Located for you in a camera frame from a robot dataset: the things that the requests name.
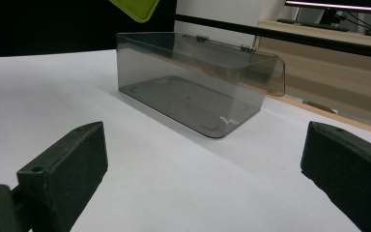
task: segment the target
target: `table surface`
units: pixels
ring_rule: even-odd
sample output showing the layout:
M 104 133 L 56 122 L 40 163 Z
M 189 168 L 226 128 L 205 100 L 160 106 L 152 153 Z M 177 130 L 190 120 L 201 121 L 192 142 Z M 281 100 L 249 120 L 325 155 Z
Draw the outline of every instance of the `table surface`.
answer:
M 72 231 L 358 231 L 300 158 L 309 121 L 370 131 L 266 97 L 215 140 L 121 94 L 115 50 L 0 58 L 0 184 L 96 121 L 109 169 Z

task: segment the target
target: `green object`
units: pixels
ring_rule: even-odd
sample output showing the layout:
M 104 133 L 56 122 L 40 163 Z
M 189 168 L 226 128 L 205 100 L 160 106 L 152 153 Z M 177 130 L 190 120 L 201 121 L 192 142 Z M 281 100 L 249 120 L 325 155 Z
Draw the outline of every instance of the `green object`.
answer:
M 147 22 L 153 15 L 159 0 L 110 0 L 120 10 L 137 22 Z

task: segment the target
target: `transparent plastic box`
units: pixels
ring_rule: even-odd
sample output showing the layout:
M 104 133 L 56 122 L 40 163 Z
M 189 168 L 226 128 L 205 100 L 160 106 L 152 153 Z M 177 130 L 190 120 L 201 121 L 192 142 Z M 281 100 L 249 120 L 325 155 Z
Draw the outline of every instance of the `transparent plastic box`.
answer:
M 119 90 L 208 137 L 256 114 L 266 94 L 285 93 L 276 55 L 180 33 L 117 34 Z

